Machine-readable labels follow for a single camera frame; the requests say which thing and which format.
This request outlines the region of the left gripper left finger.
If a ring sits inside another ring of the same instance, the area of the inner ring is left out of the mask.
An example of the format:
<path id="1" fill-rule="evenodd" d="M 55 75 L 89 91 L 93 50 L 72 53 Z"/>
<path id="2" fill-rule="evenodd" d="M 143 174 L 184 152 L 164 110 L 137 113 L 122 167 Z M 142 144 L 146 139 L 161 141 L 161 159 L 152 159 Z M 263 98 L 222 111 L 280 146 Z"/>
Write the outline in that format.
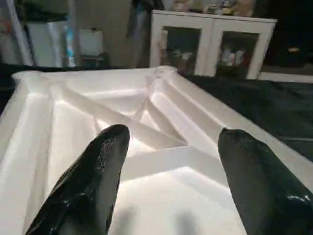
<path id="1" fill-rule="evenodd" d="M 108 234 L 129 142 L 126 125 L 103 129 L 60 176 L 26 234 Z"/>

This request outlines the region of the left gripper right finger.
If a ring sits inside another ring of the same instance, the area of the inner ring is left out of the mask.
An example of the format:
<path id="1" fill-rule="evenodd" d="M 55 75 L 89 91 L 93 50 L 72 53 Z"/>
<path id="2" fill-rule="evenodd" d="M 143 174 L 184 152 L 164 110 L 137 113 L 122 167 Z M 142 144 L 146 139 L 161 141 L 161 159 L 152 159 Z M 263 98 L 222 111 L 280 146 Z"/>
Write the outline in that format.
<path id="1" fill-rule="evenodd" d="M 274 152 L 244 130 L 222 129 L 218 152 L 248 235 L 311 235 L 313 194 Z"/>

